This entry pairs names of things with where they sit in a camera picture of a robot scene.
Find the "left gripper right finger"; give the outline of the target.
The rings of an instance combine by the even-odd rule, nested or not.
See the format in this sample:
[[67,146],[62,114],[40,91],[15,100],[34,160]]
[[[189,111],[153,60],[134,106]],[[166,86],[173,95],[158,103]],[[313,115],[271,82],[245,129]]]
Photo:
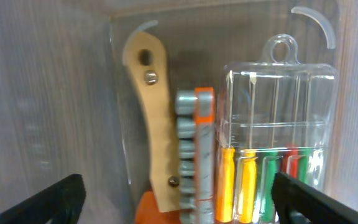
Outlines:
[[272,198],[280,224],[358,224],[358,212],[284,172],[275,174]]

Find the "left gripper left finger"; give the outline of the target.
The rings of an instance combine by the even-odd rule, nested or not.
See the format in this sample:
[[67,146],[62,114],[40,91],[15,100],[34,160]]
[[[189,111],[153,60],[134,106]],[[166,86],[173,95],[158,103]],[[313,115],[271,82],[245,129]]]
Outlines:
[[76,224],[85,198],[82,175],[71,174],[0,213],[0,224]]

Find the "orange perforated bar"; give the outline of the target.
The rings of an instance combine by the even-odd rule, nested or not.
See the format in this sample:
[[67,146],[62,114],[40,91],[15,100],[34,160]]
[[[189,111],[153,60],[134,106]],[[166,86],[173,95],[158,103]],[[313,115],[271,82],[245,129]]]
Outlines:
[[180,222],[214,222],[214,89],[181,90],[177,115]]

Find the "clear case of screwdrivers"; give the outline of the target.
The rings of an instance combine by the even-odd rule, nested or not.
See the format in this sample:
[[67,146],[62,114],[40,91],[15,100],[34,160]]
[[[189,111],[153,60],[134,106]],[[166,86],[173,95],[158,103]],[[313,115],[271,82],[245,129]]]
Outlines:
[[288,34],[271,37],[255,62],[224,67],[218,93],[218,223],[278,223],[272,187],[284,172],[320,189],[331,144],[338,72],[301,63]]

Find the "orange scraper with wooden handle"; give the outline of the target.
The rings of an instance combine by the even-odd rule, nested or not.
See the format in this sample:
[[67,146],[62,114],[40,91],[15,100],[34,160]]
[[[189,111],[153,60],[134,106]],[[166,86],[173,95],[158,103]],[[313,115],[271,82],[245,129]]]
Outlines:
[[142,107],[150,157],[151,190],[143,194],[135,221],[179,223],[180,191],[170,185],[178,177],[179,158],[165,47],[156,36],[140,31],[125,44],[123,64]]

